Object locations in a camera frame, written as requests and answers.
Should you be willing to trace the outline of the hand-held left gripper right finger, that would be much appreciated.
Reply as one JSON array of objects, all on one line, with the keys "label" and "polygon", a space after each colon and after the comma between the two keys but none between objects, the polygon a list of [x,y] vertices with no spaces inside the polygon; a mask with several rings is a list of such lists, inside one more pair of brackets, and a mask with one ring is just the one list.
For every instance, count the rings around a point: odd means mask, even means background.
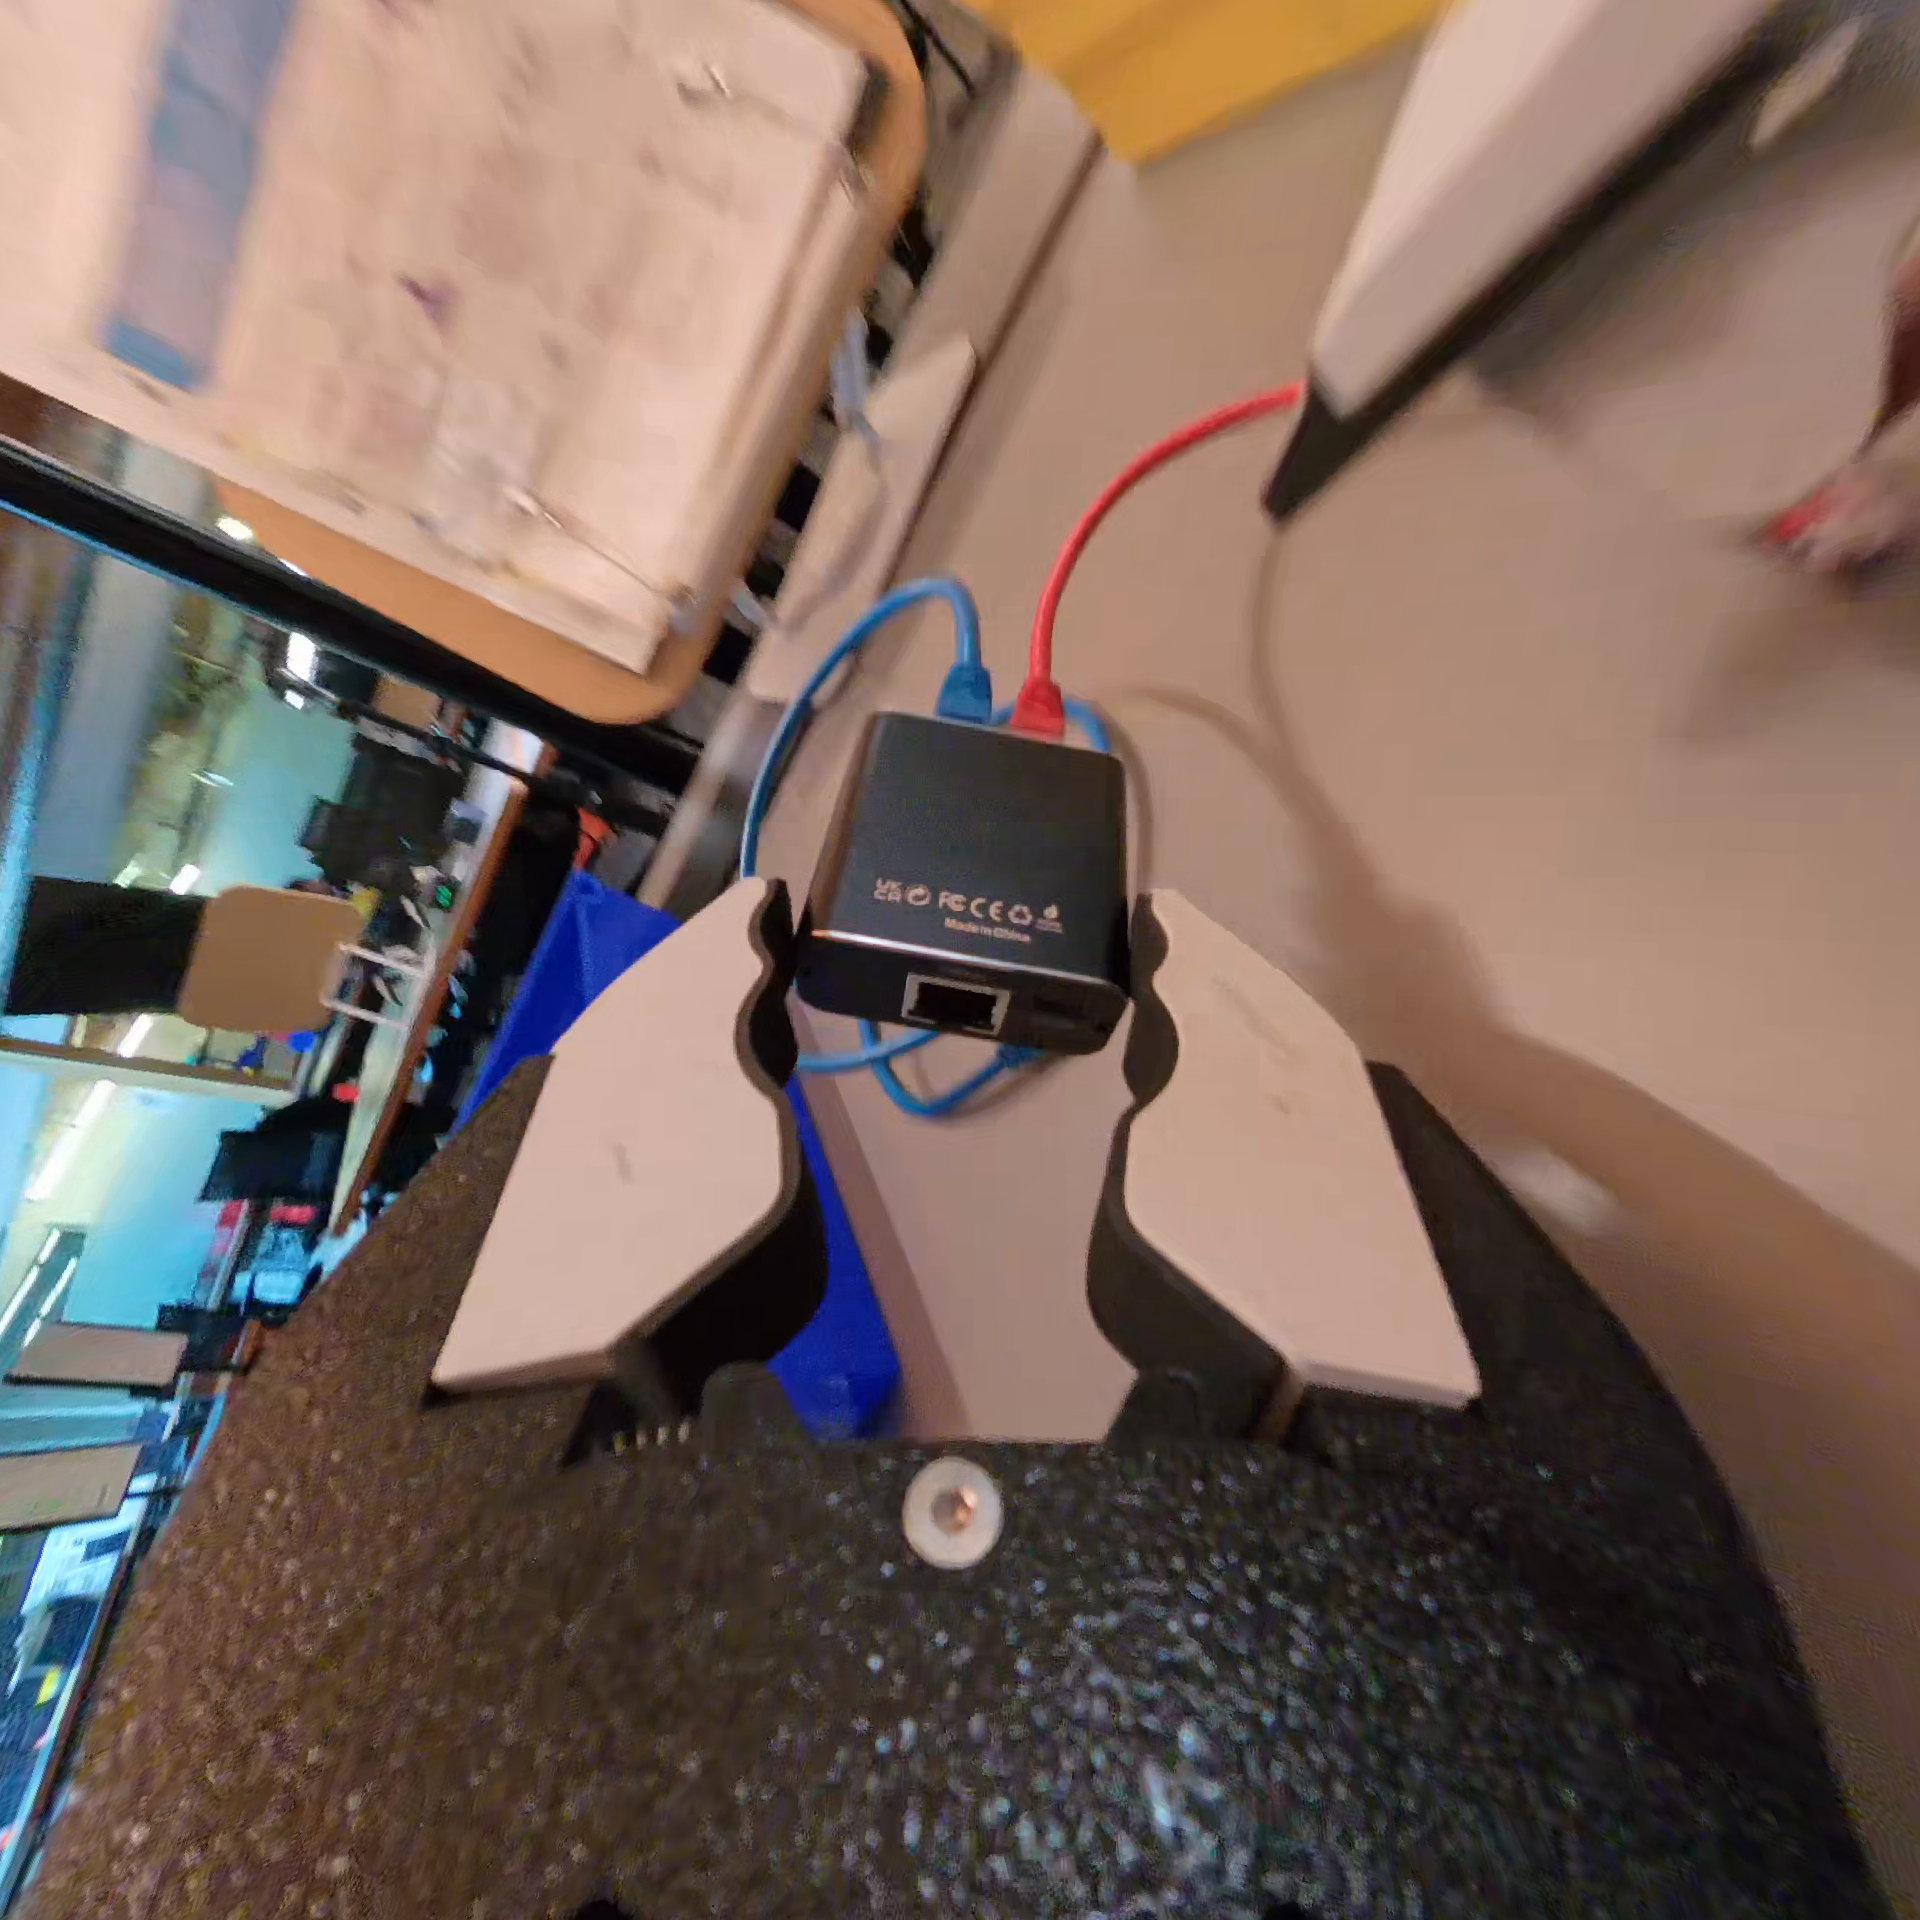
[{"label": "hand-held left gripper right finger", "polygon": [[1349,1032],[1172,889],[1129,936],[1129,1104],[1087,1253],[1128,1411],[1283,1435],[1308,1393],[1469,1409],[1480,1366]]}]

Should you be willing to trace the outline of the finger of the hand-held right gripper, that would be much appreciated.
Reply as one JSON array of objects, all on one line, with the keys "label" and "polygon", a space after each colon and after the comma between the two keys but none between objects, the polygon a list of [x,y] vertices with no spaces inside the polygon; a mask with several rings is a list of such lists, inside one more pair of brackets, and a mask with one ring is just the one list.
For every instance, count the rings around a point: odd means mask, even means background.
[{"label": "finger of the hand-held right gripper", "polygon": [[1308,338],[1266,479],[1297,518],[1623,210],[1773,82],[1776,2],[1454,2]]}]

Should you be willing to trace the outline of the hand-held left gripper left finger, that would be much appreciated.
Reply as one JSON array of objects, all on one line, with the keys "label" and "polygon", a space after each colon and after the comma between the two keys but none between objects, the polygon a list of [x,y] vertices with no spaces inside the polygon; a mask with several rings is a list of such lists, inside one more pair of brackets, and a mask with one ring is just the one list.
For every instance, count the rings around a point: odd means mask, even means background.
[{"label": "hand-held left gripper left finger", "polygon": [[565,881],[464,1111],[531,1097],[434,1393],[703,1399],[803,1334],[830,1257],[788,1100],[791,979],[781,880],[688,922]]}]

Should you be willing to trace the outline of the blue plastic bin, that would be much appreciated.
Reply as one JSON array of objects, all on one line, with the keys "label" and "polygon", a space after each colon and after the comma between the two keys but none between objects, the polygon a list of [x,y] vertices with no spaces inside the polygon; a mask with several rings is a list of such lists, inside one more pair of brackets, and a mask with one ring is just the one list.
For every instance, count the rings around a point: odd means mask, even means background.
[{"label": "blue plastic bin", "polygon": [[[672,916],[584,868],[568,873],[448,1135],[456,1135],[522,1063],[549,1055],[637,959],[675,931]],[[813,1436],[877,1436],[902,1386],[899,1352],[800,1079],[788,1081],[785,1100],[821,1200],[827,1288],[821,1308],[774,1354],[769,1372]]]}]

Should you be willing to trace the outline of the black network adapter box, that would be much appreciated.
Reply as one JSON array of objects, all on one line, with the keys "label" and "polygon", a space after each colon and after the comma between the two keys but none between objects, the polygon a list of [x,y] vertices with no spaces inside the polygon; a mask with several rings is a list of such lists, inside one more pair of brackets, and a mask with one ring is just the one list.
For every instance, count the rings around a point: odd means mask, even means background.
[{"label": "black network adapter box", "polygon": [[1129,786],[1100,749],[876,711],[800,916],[822,1015],[1084,1058],[1129,1009]]}]

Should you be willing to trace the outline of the grey desk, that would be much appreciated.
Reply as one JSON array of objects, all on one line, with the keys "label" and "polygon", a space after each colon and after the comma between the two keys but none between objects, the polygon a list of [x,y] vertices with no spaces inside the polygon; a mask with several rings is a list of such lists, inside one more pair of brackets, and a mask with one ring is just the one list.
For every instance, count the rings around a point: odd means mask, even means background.
[{"label": "grey desk", "polygon": [[[899,365],[980,374],[899,573],[995,688],[1142,444],[1300,375],[1411,51],[1136,172],[1020,73]],[[1918,645],[1440,396],[1297,529],[1276,427],[1186,453],[1075,573],[1147,884],[1261,947],[1472,1141],[1658,1366],[1768,1557],[1862,1839],[1918,1918]],[[1121,1042],[980,1113],[813,1111],[911,1436],[1095,1436]]]}]

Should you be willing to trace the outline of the bare wooden board stand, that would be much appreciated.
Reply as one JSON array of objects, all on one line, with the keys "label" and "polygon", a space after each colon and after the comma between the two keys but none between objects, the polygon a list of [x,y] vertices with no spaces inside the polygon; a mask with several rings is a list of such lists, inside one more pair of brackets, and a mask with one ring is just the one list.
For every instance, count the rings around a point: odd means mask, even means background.
[{"label": "bare wooden board stand", "polygon": [[350,899],[227,889],[201,904],[169,1012],[207,1032],[286,1035],[332,1005],[366,916]]}]

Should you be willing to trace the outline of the black panel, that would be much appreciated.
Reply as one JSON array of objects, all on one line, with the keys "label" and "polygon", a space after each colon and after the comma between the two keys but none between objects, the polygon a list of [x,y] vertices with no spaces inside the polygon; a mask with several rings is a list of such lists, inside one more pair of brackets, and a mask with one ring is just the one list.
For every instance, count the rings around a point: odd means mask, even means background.
[{"label": "black panel", "polygon": [[37,875],[2,1012],[166,1015],[175,1009],[207,899]]}]

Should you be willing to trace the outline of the black metal pole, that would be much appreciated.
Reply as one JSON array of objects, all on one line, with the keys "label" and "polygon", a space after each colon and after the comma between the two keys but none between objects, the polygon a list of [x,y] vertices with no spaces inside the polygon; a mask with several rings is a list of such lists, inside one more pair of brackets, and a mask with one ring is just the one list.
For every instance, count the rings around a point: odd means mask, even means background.
[{"label": "black metal pole", "polygon": [[155,573],[175,588],[223,599],[252,618],[320,639],[355,662],[417,683],[494,723],[531,732],[539,740],[598,766],[672,791],[681,791],[694,771],[693,740],[668,728],[602,725],[575,714],[350,593],[106,487],[12,439],[2,439],[2,511],[97,556]]}]

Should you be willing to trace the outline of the instruction sheet on wooden stand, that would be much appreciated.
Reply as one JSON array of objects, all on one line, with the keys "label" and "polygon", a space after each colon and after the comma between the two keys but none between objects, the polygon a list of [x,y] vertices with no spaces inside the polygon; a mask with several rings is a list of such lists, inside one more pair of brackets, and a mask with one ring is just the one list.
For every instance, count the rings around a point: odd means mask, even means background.
[{"label": "instruction sheet on wooden stand", "polygon": [[2,374],[295,585],[642,725],[922,160],[887,2],[2,2]]}]

